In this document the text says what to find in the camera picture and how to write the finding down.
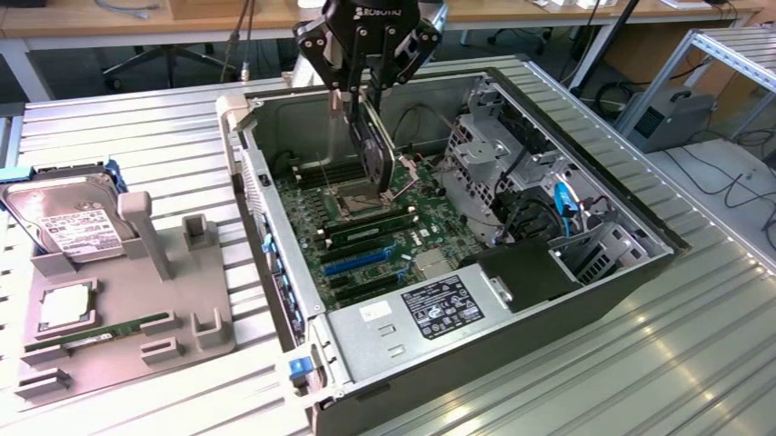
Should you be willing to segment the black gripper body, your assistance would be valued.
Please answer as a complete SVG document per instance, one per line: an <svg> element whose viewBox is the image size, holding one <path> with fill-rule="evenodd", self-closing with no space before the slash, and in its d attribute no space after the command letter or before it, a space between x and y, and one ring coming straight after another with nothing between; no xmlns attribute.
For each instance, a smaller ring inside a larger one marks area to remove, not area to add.
<svg viewBox="0 0 776 436"><path fill-rule="evenodd" d="M330 29L352 27L357 22L415 28L421 21L420 5L417 1L326 1L322 20Z"/></svg>

